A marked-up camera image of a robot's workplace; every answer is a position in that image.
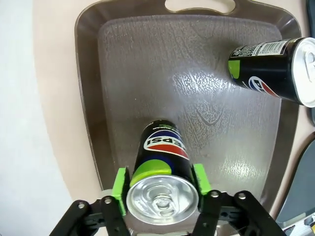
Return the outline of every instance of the textured tray surface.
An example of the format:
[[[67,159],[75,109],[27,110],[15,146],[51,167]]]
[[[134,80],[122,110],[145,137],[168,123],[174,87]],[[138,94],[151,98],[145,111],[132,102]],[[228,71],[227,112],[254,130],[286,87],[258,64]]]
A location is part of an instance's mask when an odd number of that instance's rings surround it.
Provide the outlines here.
[[[276,141],[281,101],[230,81],[227,60],[246,44],[281,39],[270,24],[214,16],[151,16],[113,20],[99,31],[99,59],[115,168],[133,171],[143,128],[175,122],[192,163],[202,163],[214,189],[261,197]],[[168,227],[192,229],[197,213]]]

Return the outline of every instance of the tray handle hole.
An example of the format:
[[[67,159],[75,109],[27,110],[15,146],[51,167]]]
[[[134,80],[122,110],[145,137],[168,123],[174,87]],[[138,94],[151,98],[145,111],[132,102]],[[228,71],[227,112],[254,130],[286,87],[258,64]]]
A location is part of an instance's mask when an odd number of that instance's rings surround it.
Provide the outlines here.
[[[192,8],[205,8],[228,14],[234,10],[235,2],[234,0],[166,0],[165,7],[172,12]]]

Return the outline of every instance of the tray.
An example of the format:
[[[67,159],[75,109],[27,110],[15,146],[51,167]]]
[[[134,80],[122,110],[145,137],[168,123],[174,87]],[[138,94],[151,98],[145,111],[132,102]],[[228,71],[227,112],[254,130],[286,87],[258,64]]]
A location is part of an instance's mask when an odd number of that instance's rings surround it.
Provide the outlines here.
[[[78,74],[103,189],[112,187],[119,167],[133,170],[144,126],[167,118],[179,125],[192,162],[205,165],[214,188],[230,194],[249,190],[270,210],[289,159],[298,106],[231,84],[224,63],[238,46],[299,37],[300,30],[283,9],[235,3],[229,18],[207,9],[169,12],[161,0],[99,2],[81,13],[75,31]],[[191,230],[196,216],[162,229],[131,216],[126,220],[137,232],[162,234]],[[224,226],[219,235],[231,233]]]

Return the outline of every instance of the can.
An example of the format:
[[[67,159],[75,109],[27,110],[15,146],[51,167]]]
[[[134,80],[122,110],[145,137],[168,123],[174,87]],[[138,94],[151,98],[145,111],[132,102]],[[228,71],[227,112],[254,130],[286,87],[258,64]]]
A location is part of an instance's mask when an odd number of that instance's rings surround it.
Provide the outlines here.
[[[190,161],[176,125],[156,120],[143,131],[126,204],[137,219],[171,225],[197,208]]]
[[[247,89],[315,107],[315,39],[295,38],[235,49],[234,82]]]

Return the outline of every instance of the tray rim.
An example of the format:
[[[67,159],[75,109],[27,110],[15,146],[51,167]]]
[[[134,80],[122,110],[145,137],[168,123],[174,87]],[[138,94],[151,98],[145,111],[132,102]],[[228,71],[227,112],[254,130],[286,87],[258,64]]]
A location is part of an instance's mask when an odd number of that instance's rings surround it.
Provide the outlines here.
[[[301,37],[300,26],[295,19],[295,17],[288,11],[268,5],[265,3],[255,2],[252,0],[234,0],[235,8],[229,13],[221,13],[212,9],[207,8],[190,8],[183,9],[179,11],[170,11],[165,7],[165,0],[101,0],[99,2],[93,3],[86,7],[78,16],[75,23],[75,51],[76,51],[76,62],[77,62],[77,72],[79,80],[79,88],[81,94],[81,102],[84,113],[84,119],[87,129],[87,134],[90,142],[91,152],[94,159],[95,170],[97,172],[98,180],[101,189],[111,188],[108,185],[109,176],[103,176],[104,173],[100,173],[100,158],[95,157],[95,147],[98,144],[93,142],[93,134],[91,135],[91,129],[96,125],[88,114],[89,107],[86,105],[88,91],[83,85],[85,81],[91,80],[90,76],[86,74],[92,74],[93,79],[100,80],[99,74],[99,64],[98,64],[98,51],[97,51],[97,35],[100,28],[108,21],[127,17],[136,16],[151,16],[151,15],[207,15],[207,16],[227,16],[240,19],[248,19],[254,21],[261,21],[265,23],[270,23],[275,25],[280,31],[282,38],[298,38]],[[91,21],[97,25],[95,28],[89,29],[91,26]],[[95,63],[87,63],[87,65],[80,66],[82,61],[86,61],[87,58],[91,60],[96,60]],[[265,181],[265,186],[262,191],[261,197],[270,192],[272,194],[272,200],[264,202],[264,207],[270,211],[278,191],[280,184],[282,182],[291,149],[294,140],[297,120],[298,120],[299,105],[282,101],[279,126],[276,136],[276,143],[274,147],[273,157],[270,163],[270,169],[267,174]],[[287,156],[287,160],[281,158],[282,156]],[[270,186],[266,188],[267,182],[273,182],[272,189]],[[280,209],[284,203],[284,199],[279,205],[276,215],[279,214]]]

